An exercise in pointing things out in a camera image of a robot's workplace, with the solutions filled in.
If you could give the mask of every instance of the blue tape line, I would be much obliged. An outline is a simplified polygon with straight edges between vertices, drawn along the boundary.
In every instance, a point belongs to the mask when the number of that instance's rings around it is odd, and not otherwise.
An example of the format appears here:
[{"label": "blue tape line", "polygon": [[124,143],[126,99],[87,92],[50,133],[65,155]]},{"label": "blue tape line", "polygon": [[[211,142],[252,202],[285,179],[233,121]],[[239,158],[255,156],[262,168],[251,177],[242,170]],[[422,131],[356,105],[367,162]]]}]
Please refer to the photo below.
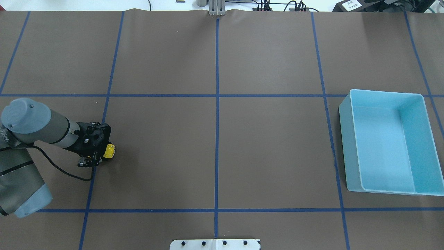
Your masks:
[{"label": "blue tape line", "polygon": [[347,94],[0,94],[0,97],[346,97]]},{"label": "blue tape line", "polygon": [[82,250],[83,248],[83,241],[85,240],[85,232],[86,232],[86,223],[88,221],[88,211],[85,211],[85,215],[83,217],[83,225],[82,225],[82,234],[80,236],[80,242],[79,242],[79,250]]},{"label": "blue tape line", "polygon": [[111,97],[216,97],[214,94],[110,94]]},{"label": "blue tape line", "polygon": [[345,212],[373,211],[444,211],[444,207],[374,207],[374,208],[344,208]]},{"label": "blue tape line", "polygon": [[323,97],[321,94],[221,94],[220,97]]},{"label": "blue tape line", "polygon": [[436,109],[435,102],[433,100],[433,96],[432,96],[432,92],[430,90],[430,86],[428,85],[427,78],[425,77],[425,72],[424,72],[424,69],[422,67],[421,60],[419,59],[418,51],[416,50],[416,45],[415,45],[415,41],[413,39],[412,30],[410,29],[410,23],[408,22],[407,12],[404,12],[404,18],[405,18],[405,23],[406,23],[407,29],[408,29],[408,35],[410,36],[410,41],[412,42],[413,52],[415,53],[416,60],[418,61],[419,69],[421,71],[422,78],[424,80],[425,87],[427,89],[428,95],[430,96],[430,101],[432,102],[433,111],[435,111],[436,119],[438,121],[438,125],[439,125],[440,130],[441,130],[441,135],[444,137],[444,129],[443,129],[443,126],[441,124],[441,119],[440,119],[440,116],[438,114],[438,110]]},{"label": "blue tape line", "polygon": [[110,81],[109,81],[109,84],[108,84],[107,99],[105,100],[105,108],[103,109],[102,123],[105,123],[105,118],[106,118],[107,112],[108,112],[108,103],[109,103],[109,100],[110,100],[112,80],[113,80],[113,77],[114,77],[115,62],[117,61],[117,52],[119,51],[120,34],[122,33],[122,25],[123,25],[123,17],[124,16],[125,16],[125,11],[122,11],[122,15],[120,17],[119,33],[117,34],[117,42],[115,44],[114,58],[113,58],[113,61],[112,61]]},{"label": "blue tape line", "polygon": [[220,213],[341,212],[340,208],[220,208]]},{"label": "blue tape line", "polygon": [[106,97],[106,94],[0,94],[2,97]]},{"label": "blue tape line", "polygon": [[336,151],[334,148],[334,141],[333,141],[333,132],[332,132],[332,127],[331,127],[331,123],[330,123],[330,113],[329,113],[329,108],[328,108],[328,104],[327,104],[327,97],[325,95],[325,85],[324,85],[324,76],[322,74],[321,56],[319,54],[319,46],[318,46],[317,36],[316,36],[316,25],[314,22],[313,13],[310,12],[310,15],[311,15],[311,23],[313,26],[313,37],[314,37],[314,45],[316,47],[316,56],[317,56],[317,65],[319,68],[319,77],[321,78],[322,94],[324,95],[324,106],[325,106],[325,114],[327,116],[327,125],[329,128],[330,146],[332,148],[334,167],[335,167],[335,171],[336,171],[336,186],[337,186],[337,192],[339,195],[339,204],[341,205],[341,215],[342,215],[342,225],[344,228],[345,246],[347,247],[347,250],[350,250],[349,234],[348,234],[348,230],[347,230],[347,221],[345,219],[344,203],[342,200],[341,180],[339,178],[339,170],[337,167]]},{"label": "blue tape line", "polygon": [[[105,101],[105,107],[103,108],[102,123],[105,123],[105,119],[106,119],[106,116],[107,116],[108,102],[109,102],[110,93],[111,93],[112,79],[113,79],[113,75],[114,75],[115,62],[117,60],[117,52],[119,50],[120,34],[122,32],[122,25],[123,25],[123,17],[124,16],[125,16],[125,11],[122,11],[122,15],[120,17],[119,33],[117,35],[117,41],[116,41],[115,50],[114,50],[114,59],[113,59],[113,62],[112,62],[110,81],[109,81],[109,84],[108,84],[107,99]],[[87,204],[86,204],[85,216],[84,216],[84,219],[83,219],[82,234],[80,236],[79,250],[82,250],[82,248],[83,248],[83,241],[85,239],[86,225],[87,225],[87,222],[88,222],[88,213],[89,213],[89,207],[91,205],[92,190],[93,190],[93,187],[94,187],[94,180],[95,180],[96,171],[97,171],[97,168],[94,169],[94,175],[92,177],[92,180],[91,180],[91,183],[90,183],[90,186],[89,186],[88,200],[87,200]]]},{"label": "blue tape line", "polygon": [[40,209],[36,213],[85,213],[86,209]]},{"label": "blue tape line", "polygon": [[89,209],[90,213],[213,213],[214,209]]},{"label": "blue tape line", "polygon": [[12,52],[11,59],[9,60],[8,67],[6,68],[6,72],[3,77],[3,82],[1,83],[1,86],[0,86],[0,94],[3,92],[4,85],[6,84],[6,79],[8,78],[9,70],[11,69],[12,62],[14,61],[14,57],[16,56],[16,52],[17,52],[17,49],[19,48],[20,41],[22,40],[23,32],[25,31],[25,27],[26,27],[26,24],[28,23],[28,19],[29,19],[30,14],[31,14],[31,12],[28,11],[28,14],[26,15],[26,18],[25,18],[25,22],[23,23],[22,30],[20,31],[19,39],[17,40],[14,51]]},{"label": "blue tape line", "polygon": [[219,19],[216,19],[216,145],[214,163],[214,238],[218,237],[219,208]]},{"label": "blue tape line", "polygon": [[[88,213],[316,213],[375,211],[444,211],[444,207],[363,207],[363,208],[188,208],[188,209],[89,209]],[[36,213],[85,213],[86,209],[40,209]]]}]

